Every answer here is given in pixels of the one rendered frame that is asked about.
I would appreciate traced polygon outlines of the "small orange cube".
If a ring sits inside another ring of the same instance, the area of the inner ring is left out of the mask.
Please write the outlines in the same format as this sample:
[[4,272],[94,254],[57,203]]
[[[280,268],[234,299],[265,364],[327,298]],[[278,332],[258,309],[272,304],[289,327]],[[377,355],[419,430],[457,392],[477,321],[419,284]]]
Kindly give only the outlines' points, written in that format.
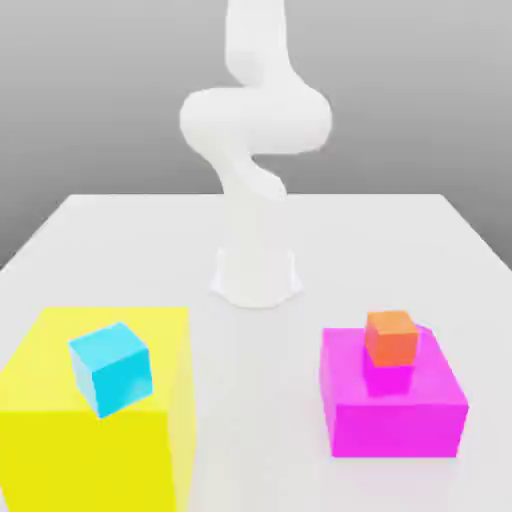
[[405,310],[369,312],[364,344],[376,367],[405,367],[415,363],[419,330]]

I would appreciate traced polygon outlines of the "small cyan cube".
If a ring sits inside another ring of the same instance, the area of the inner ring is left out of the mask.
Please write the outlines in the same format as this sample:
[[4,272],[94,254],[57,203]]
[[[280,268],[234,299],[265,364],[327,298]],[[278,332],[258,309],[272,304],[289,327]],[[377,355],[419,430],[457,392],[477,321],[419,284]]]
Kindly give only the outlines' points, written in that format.
[[76,386],[100,419],[153,393],[147,345],[124,323],[68,343]]

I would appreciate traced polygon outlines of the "large magenta box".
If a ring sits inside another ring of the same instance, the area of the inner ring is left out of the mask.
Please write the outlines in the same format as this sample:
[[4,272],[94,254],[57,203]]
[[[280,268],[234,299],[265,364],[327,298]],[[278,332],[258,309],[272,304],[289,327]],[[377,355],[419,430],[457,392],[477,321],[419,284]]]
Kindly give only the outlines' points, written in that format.
[[414,365],[380,368],[362,328],[325,328],[319,384],[332,456],[457,455],[469,403],[431,329]]

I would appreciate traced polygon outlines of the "large yellow box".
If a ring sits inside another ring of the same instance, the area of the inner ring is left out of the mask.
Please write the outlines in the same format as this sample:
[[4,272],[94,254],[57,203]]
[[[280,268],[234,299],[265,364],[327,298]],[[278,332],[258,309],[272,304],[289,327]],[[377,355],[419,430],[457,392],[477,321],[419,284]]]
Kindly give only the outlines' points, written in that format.
[[[139,340],[152,391],[99,418],[100,371],[78,342]],[[196,451],[189,314],[182,307],[49,307],[0,371],[0,491],[9,512],[187,512]]]

